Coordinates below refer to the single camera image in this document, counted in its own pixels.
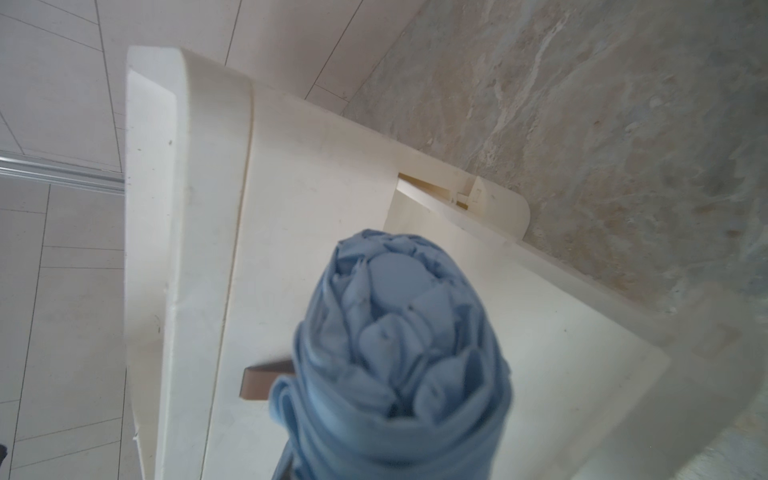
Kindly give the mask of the blue umbrella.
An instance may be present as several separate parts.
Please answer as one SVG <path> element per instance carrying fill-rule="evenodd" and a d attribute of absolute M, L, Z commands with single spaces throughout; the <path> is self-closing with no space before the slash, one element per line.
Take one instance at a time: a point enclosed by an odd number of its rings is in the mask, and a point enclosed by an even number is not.
<path fill-rule="evenodd" d="M 418 235 L 341 240 L 269 393 L 277 479 L 486 479 L 511 371 L 469 280 Z"/>

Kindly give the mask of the white drawer cabinet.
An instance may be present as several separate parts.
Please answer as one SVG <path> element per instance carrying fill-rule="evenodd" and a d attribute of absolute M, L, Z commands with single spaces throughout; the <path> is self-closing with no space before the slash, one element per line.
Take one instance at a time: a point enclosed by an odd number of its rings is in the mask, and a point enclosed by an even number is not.
<path fill-rule="evenodd" d="M 301 319 L 324 253 L 381 228 L 400 180 L 515 239 L 519 194 L 231 68 L 174 47 L 126 64 L 124 338 L 141 473 L 199 479 L 214 404 L 234 399 L 245 321 Z"/>

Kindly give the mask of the white drawer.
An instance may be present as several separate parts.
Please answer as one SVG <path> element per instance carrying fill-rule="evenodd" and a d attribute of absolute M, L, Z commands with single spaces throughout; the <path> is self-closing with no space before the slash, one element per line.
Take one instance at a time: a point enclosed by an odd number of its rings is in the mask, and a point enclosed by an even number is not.
<path fill-rule="evenodd" d="M 400 180 L 385 223 L 441 246 L 511 370 L 495 479 L 668 479 L 755 398 L 767 347 L 746 302 L 704 285 L 657 315 Z"/>

